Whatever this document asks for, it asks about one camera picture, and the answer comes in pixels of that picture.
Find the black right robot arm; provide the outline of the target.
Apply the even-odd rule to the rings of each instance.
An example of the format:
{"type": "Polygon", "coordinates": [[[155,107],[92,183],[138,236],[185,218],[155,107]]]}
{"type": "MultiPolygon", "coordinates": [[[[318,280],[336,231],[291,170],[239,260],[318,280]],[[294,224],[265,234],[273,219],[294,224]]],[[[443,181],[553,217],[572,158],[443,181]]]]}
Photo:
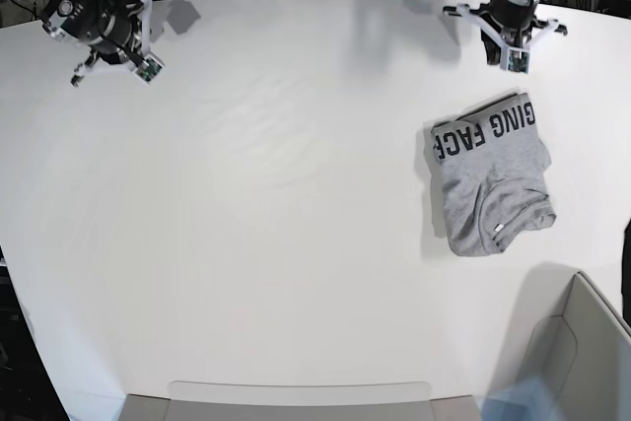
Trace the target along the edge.
{"type": "Polygon", "coordinates": [[[149,51],[153,0],[49,0],[40,13],[44,31],[58,42],[90,50],[88,64],[130,63],[137,67],[149,51]]]}

